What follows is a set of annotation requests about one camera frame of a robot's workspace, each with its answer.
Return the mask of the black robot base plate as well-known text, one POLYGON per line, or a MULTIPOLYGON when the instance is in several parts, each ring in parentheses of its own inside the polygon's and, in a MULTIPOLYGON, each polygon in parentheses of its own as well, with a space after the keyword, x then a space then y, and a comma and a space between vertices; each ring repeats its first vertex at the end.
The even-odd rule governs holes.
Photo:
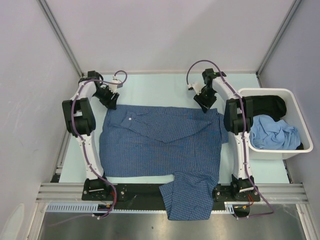
POLYGON ((107 202, 105 209, 165 210, 169 220, 205 220, 213 208, 225 202, 250 204, 259 202, 256 190, 238 192, 236 185, 207 185, 206 183, 166 184, 122 183, 108 184, 101 179, 87 179, 83 186, 83 201, 107 202))

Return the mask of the blue plaid long sleeve shirt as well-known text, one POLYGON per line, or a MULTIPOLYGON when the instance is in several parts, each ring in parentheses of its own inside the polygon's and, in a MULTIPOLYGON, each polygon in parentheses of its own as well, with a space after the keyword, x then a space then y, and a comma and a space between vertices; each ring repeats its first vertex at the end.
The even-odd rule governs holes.
POLYGON ((99 157, 107 177, 172 175, 159 188, 168 219, 208 220, 227 142, 215 108, 119 105, 106 112, 99 157))

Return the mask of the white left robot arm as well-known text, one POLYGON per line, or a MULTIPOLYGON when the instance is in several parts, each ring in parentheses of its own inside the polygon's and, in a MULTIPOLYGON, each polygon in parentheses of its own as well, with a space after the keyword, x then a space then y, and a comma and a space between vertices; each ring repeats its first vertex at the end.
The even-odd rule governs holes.
POLYGON ((117 109, 120 94, 117 92, 123 82, 116 72, 109 81, 97 71, 87 72, 78 82, 75 94, 62 102, 62 110, 67 131, 75 137, 82 152, 86 179, 102 180, 104 170, 95 144, 96 118, 91 107, 91 99, 97 98, 108 110, 117 109))

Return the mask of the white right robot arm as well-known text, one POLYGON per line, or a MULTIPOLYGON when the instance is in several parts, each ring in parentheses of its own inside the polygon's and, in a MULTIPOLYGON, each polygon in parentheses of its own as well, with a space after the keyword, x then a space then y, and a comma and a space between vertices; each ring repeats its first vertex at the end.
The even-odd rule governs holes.
POLYGON ((233 174, 230 185, 217 185, 214 195, 218 202, 246 202, 255 194, 254 177, 250 168, 249 140, 253 125, 253 100, 237 92, 226 80, 225 74, 212 68, 202 72, 204 86, 196 83, 190 87, 195 91, 193 99, 204 113, 216 102, 216 94, 225 101, 224 128, 233 146, 233 174))

